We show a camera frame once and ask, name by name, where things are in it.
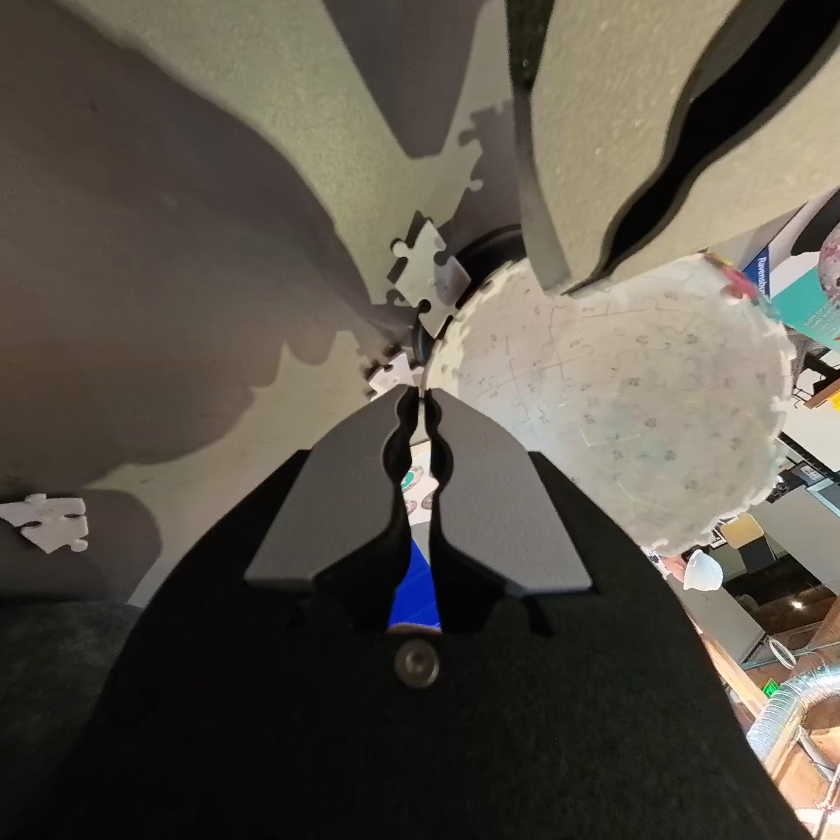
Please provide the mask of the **colourful 3D puzzle ball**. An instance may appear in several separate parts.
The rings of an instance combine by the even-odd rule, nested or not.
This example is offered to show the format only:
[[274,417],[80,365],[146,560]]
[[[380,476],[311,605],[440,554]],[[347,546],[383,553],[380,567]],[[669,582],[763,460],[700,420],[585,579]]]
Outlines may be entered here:
[[771,492],[794,347],[703,255],[581,297],[499,269],[427,363],[646,550],[677,554]]

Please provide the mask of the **silver ventilation duct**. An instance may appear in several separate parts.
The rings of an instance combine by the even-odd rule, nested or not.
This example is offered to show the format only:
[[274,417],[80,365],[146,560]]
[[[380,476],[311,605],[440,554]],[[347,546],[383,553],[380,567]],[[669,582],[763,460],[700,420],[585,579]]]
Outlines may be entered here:
[[768,699],[747,733],[749,746],[768,775],[775,776],[795,746],[801,746],[824,781],[834,777],[836,764],[817,747],[806,727],[813,710],[817,731],[838,733],[838,664],[824,665],[787,679]]

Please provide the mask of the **blue storage bin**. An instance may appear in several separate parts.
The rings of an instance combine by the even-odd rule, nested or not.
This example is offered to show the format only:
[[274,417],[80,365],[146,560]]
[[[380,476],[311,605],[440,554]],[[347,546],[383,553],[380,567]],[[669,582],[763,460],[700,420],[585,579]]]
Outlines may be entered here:
[[406,575],[395,590],[388,625],[392,633],[441,632],[431,566],[414,540]]

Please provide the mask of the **black ball stand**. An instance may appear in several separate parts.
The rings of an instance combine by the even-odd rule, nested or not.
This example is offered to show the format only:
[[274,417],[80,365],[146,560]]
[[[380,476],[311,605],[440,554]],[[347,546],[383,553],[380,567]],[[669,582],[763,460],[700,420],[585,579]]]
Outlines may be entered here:
[[[456,309],[462,309],[495,271],[507,263],[524,259],[526,255],[522,227],[519,224],[500,227],[463,248],[456,258],[467,273],[469,284],[457,300]],[[412,333],[414,361],[425,365],[437,341],[438,338],[424,327],[417,316]]]

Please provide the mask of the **white dome-shaped object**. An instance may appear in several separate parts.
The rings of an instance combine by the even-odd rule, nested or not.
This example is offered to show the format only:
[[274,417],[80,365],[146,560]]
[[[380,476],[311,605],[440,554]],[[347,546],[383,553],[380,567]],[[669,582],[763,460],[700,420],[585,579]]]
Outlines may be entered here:
[[722,586],[723,571],[719,562],[697,549],[686,561],[682,583],[685,591],[714,592]]

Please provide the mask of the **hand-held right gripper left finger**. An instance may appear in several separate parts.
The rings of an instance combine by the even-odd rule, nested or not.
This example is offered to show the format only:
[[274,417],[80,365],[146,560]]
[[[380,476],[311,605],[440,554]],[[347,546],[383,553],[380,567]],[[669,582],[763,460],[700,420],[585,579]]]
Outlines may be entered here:
[[245,581],[295,600],[330,599],[351,625],[386,630],[412,553],[402,481],[419,393],[399,385],[309,451]]

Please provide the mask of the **printed instruction sheet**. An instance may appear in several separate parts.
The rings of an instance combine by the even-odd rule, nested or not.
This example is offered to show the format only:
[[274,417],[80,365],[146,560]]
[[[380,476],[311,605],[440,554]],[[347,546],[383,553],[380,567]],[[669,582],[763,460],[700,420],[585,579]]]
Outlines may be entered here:
[[409,525],[431,522],[438,481],[431,470],[432,447],[429,441],[411,447],[412,464],[402,479],[402,497]]

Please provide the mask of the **colourful puzzle box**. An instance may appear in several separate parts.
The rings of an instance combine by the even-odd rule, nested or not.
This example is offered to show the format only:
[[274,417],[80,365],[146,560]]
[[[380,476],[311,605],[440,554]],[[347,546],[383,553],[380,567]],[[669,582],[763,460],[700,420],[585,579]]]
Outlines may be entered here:
[[744,274],[785,326],[839,351],[839,190],[800,207]]

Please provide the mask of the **person's dark clothing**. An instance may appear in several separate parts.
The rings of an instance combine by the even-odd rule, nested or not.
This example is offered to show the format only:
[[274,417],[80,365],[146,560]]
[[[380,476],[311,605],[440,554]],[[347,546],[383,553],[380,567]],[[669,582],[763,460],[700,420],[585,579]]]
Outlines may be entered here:
[[2,838],[49,787],[140,614],[116,602],[2,600]]

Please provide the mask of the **white puzzle piece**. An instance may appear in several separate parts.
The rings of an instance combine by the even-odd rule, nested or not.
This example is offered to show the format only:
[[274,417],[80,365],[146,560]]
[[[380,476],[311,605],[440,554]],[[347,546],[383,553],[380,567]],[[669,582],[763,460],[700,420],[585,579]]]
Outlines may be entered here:
[[366,375],[366,398],[372,402],[399,385],[419,387],[424,380],[425,368],[404,350],[378,364]]
[[403,260],[394,286],[396,291],[419,311],[423,328],[437,339],[458,311],[458,302],[470,284],[468,272],[456,257],[438,258],[446,243],[431,218],[425,217],[411,243],[397,239],[392,245],[396,260]]
[[48,497],[35,493],[1,505],[1,519],[44,553],[88,548],[87,507],[78,497]]

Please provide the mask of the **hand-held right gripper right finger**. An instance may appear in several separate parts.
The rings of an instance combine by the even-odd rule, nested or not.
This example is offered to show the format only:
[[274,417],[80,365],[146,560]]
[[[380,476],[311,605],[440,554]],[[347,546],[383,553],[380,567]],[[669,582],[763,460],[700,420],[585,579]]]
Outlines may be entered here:
[[580,595],[589,571],[525,447],[446,390],[425,392],[437,490],[429,559],[444,634],[477,634],[505,601]]

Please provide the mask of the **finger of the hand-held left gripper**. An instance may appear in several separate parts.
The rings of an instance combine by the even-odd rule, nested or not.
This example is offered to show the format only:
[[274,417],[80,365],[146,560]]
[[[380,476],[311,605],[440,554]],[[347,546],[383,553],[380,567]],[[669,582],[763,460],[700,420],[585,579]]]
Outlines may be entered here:
[[838,80],[837,39],[755,39],[680,131],[673,118],[662,164],[610,226],[584,284],[718,245],[836,186]]
[[782,2],[549,2],[532,89],[513,87],[521,229],[542,289],[595,272],[610,226],[662,165],[673,118],[744,56]]

